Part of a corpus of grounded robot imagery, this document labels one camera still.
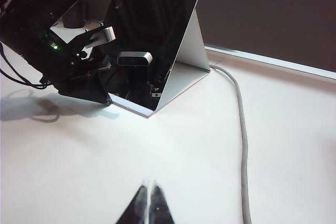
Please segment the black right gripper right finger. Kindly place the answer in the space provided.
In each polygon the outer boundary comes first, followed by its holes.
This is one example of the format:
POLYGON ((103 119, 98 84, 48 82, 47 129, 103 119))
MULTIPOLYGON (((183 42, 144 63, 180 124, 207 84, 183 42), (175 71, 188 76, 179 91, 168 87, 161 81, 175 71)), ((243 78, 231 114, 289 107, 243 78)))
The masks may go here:
POLYGON ((162 187, 154 181, 149 205, 149 224, 174 224, 162 187))

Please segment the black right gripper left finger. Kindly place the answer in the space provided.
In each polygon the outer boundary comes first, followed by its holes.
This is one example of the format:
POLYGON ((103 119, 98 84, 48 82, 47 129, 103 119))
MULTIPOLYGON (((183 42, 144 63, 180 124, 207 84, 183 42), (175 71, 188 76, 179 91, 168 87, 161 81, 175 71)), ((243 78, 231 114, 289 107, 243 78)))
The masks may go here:
POLYGON ((147 206, 148 187, 146 184, 142 184, 116 223, 145 223, 147 206))

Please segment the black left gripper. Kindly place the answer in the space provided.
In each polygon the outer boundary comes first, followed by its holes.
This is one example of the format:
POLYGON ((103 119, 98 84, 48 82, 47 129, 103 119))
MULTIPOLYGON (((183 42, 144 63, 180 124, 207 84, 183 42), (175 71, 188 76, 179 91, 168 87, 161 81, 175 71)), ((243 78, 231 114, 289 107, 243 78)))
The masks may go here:
POLYGON ((41 62, 40 83, 44 87, 53 85, 59 94, 67 97, 110 105, 112 100, 97 74, 109 69, 109 57, 87 56, 83 50, 108 42, 108 28, 86 31, 69 42, 50 30, 43 40, 48 52, 46 60, 41 62))

